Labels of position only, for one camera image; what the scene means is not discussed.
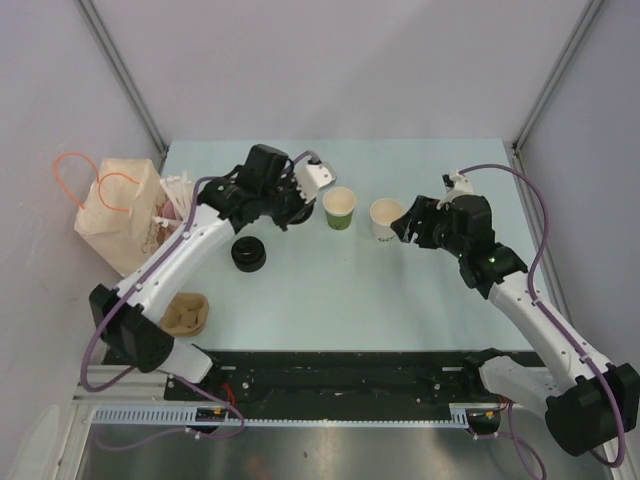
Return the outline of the white paper cup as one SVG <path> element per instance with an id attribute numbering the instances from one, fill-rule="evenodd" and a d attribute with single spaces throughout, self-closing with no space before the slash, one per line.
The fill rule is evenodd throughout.
<path id="1" fill-rule="evenodd" d="M 391 224 L 401 218 L 406 212 L 405 207 L 397 200 L 382 198 L 376 200 L 369 209 L 374 238 L 386 243 L 396 237 Z"/>

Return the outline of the green paper cup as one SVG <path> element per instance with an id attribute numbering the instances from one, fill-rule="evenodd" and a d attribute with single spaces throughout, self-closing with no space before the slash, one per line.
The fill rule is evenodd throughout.
<path id="1" fill-rule="evenodd" d="M 351 225 L 356 207 L 356 195 L 345 187 L 335 187 L 323 196 L 323 207 L 329 227 L 341 231 Z"/>

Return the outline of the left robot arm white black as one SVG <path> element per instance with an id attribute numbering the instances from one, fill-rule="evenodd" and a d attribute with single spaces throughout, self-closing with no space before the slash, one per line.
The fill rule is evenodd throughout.
<path id="1" fill-rule="evenodd" d="M 264 144 L 223 176 L 196 181 L 186 220 L 137 270 L 109 289 L 90 294 L 96 331 L 85 353 L 103 341 L 142 373 L 163 371 L 186 381 L 197 398 L 221 387 L 213 361 L 199 348 L 165 332 L 160 321 L 174 296 L 208 254 L 262 216 L 281 230 L 305 222 L 318 192 L 336 179 L 333 170 L 306 151 L 296 160 Z"/>

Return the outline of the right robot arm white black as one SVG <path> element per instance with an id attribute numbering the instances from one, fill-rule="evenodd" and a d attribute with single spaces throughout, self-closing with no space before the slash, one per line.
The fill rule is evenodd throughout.
<path id="1" fill-rule="evenodd" d="M 473 401 L 502 395 L 542 418 L 556 443 L 580 456 L 636 426 L 639 375 L 591 347 L 531 282 L 529 270 L 495 239 L 488 201 L 462 195 L 444 204 L 417 196 L 391 224 L 403 243 L 442 249 L 458 261 L 465 284 L 477 290 L 520 331 L 546 366 L 542 375 L 507 354 L 487 349 L 467 361 L 463 393 Z"/>

